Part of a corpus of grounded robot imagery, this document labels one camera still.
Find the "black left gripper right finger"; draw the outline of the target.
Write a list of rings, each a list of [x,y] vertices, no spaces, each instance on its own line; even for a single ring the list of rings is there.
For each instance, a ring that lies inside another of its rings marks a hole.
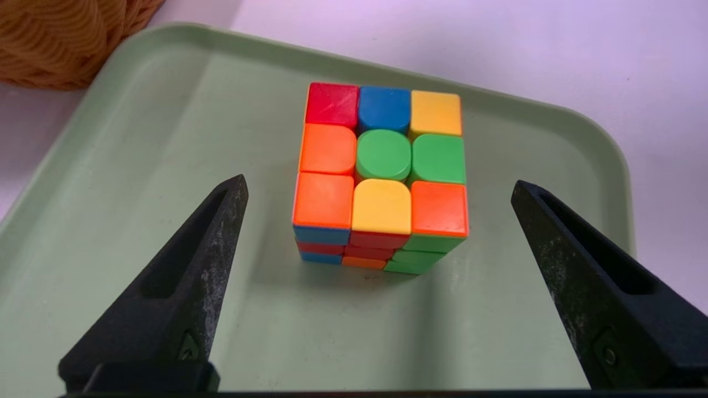
[[[511,204],[593,390],[706,390],[706,315],[546,189]]]

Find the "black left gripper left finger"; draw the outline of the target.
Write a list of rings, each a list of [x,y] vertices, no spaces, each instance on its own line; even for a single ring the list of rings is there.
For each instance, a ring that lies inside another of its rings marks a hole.
[[[217,185],[58,365],[67,390],[217,390],[209,361],[248,203]]]

